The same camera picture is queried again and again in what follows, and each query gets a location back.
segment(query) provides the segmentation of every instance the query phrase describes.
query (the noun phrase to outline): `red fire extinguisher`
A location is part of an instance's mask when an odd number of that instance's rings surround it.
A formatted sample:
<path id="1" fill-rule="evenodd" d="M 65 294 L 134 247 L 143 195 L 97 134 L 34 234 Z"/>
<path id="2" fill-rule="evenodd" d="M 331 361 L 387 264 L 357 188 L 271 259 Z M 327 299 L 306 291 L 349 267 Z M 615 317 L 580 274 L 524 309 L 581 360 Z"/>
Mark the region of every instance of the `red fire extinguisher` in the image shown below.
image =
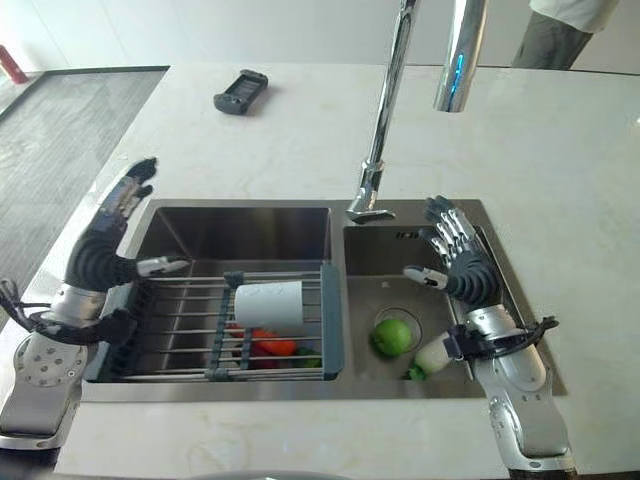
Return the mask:
<path id="1" fill-rule="evenodd" d="M 13 83 L 25 83 L 27 76 L 20 69 L 16 61 L 9 55 L 7 49 L 0 45 L 0 67 L 4 73 L 13 81 Z"/>

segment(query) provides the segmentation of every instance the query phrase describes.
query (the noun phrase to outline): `faucet spout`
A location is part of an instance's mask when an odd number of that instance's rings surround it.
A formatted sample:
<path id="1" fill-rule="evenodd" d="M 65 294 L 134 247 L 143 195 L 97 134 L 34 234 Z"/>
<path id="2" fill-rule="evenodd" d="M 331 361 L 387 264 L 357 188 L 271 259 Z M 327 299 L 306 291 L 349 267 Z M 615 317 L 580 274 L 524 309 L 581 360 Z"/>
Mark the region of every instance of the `faucet spout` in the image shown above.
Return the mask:
<path id="1" fill-rule="evenodd" d="M 480 55 L 486 18 L 486 0 L 456 0 L 447 58 L 434 102 L 436 110 L 464 110 Z"/>
<path id="2" fill-rule="evenodd" d="M 387 138 L 387 132 L 393 115 L 393 108 L 398 95 L 398 87 L 404 68 L 404 57 L 407 53 L 411 32 L 418 13 L 420 0 L 402 0 L 400 13 L 396 20 L 395 34 L 391 46 L 391 59 L 380 93 L 378 119 L 371 140 L 369 156 L 362 163 L 362 177 L 356 192 L 356 197 L 347 209 L 347 216 L 355 223 L 367 223 L 373 220 L 395 218 L 395 214 L 388 210 L 375 210 L 378 187 L 384 169 L 382 150 Z"/>

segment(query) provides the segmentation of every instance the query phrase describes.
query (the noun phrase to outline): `white wall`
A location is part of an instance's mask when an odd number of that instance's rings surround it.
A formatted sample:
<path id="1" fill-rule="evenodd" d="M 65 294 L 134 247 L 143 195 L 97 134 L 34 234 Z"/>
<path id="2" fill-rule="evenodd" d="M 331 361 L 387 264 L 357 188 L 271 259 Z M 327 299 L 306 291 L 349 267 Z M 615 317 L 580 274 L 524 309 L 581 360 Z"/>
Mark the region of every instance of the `white wall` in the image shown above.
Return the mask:
<path id="1" fill-rule="evenodd" d="M 452 0 L 423 0 L 408 61 L 442 63 Z M 0 0 L 25 70 L 191 61 L 384 63 L 397 0 Z M 480 63 L 509 65 L 527 0 L 491 0 Z M 575 68 L 640 73 L 640 1 L 621 0 Z"/>

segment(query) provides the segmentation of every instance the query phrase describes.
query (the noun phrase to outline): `green apple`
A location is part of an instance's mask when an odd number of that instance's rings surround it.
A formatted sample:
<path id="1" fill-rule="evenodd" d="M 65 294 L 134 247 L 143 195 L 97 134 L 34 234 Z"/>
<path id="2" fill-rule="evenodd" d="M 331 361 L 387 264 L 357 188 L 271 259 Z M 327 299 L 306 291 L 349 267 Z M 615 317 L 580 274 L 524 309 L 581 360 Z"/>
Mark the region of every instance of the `green apple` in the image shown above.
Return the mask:
<path id="1" fill-rule="evenodd" d="M 387 318 L 371 332 L 375 349 L 388 357 L 402 355 L 411 346 L 411 329 L 398 318 Z"/>

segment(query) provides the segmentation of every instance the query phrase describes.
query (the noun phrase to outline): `sink drain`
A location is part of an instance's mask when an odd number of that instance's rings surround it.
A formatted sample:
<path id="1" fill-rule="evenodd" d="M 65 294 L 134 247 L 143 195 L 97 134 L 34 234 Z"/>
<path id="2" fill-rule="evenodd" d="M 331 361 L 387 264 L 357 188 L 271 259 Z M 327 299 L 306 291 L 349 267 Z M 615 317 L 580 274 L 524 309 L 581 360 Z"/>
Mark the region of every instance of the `sink drain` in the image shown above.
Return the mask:
<path id="1" fill-rule="evenodd" d="M 407 349 L 407 352 L 420 345 L 422 340 L 422 327 L 420 327 L 420 322 L 418 322 L 418 319 L 411 312 L 404 308 L 392 307 L 381 310 L 373 319 L 373 325 L 371 327 L 372 330 L 376 328 L 379 323 L 389 318 L 401 320 L 407 327 L 409 327 L 409 330 L 411 331 L 411 345 Z"/>

